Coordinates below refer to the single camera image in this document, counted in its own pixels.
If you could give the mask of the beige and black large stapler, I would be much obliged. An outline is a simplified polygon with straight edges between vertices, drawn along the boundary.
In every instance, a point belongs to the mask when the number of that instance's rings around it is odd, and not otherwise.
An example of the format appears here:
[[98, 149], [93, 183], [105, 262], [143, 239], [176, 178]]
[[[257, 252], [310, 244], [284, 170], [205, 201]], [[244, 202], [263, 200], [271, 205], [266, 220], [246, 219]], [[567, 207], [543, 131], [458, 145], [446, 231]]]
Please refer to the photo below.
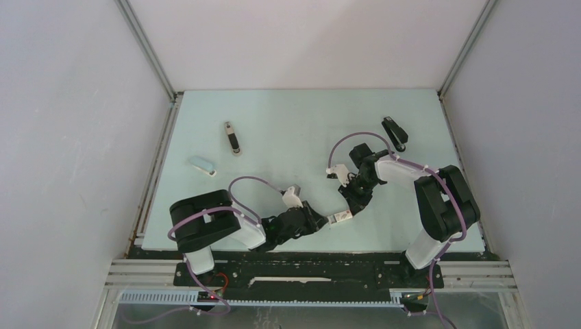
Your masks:
[[242, 151], [233, 125], [229, 121], [226, 121], [224, 123], [224, 128], [232, 154], [235, 156], [240, 156]]

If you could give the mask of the white staple box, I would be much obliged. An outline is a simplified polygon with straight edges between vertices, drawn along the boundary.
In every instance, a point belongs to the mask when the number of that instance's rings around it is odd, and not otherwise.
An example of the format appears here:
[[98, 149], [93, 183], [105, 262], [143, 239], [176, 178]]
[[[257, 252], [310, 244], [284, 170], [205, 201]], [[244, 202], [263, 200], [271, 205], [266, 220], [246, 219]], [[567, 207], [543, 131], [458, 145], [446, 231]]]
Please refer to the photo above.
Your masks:
[[352, 215], [350, 210], [338, 212], [338, 213], [335, 213], [335, 214], [328, 217], [330, 225], [335, 225], [337, 223], [348, 221], [352, 218], [353, 218], [353, 215]]

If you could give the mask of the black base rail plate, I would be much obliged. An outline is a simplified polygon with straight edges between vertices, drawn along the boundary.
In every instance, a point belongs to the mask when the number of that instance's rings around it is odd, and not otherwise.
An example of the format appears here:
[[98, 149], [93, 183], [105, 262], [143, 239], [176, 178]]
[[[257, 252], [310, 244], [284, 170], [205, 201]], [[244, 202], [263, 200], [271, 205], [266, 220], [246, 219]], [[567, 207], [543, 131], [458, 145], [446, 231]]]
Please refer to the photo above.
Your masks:
[[214, 269], [191, 278], [178, 252], [137, 249], [130, 260], [175, 260], [172, 285], [219, 292], [241, 302], [388, 302], [398, 289], [444, 287], [439, 266], [415, 270], [394, 252], [214, 252]]

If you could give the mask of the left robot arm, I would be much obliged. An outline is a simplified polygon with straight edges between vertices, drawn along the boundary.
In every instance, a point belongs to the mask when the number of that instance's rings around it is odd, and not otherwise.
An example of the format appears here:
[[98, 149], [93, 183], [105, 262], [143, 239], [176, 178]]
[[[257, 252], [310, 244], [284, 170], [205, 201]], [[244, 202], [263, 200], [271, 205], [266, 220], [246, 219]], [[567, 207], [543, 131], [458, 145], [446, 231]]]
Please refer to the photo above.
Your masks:
[[232, 238], [253, 252], [270, 252], [291, 239], [314, 234], [329, 223], [307, 201], [299, 198], [300, 188], [282, 191], [287, 210], [278, 216], [255, 222], [238, 208], [226, 190], [218, 190], [175, 202], [169, 209], [173, 227], [168, 238], [185, 257], [190, 276], [209, 285], [217, 276], [211, 245]]

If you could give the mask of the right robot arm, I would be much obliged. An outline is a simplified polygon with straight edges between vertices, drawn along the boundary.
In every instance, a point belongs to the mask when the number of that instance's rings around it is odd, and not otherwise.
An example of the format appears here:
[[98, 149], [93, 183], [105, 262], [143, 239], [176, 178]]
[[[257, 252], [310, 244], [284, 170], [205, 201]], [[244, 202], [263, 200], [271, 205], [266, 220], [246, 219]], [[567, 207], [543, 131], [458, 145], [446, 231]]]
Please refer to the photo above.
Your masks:
[[481, 218], [463, 174], [454, 165], [435, 171], [404, 160], [389, 149], [371, 151], [365, 143], [355, 146], [349, 156], [357, 172], [336, 164], [328, 165], [326, 173], [340, 182], [338, 191], [353, 215], [369, 204], [377, 185], [393, 183], [414, 192], [422, 229], [403, 253], [398, 276], [406, 286], [417, 286], [426, 277], [425, 268], [452, 243], [463, 240]]

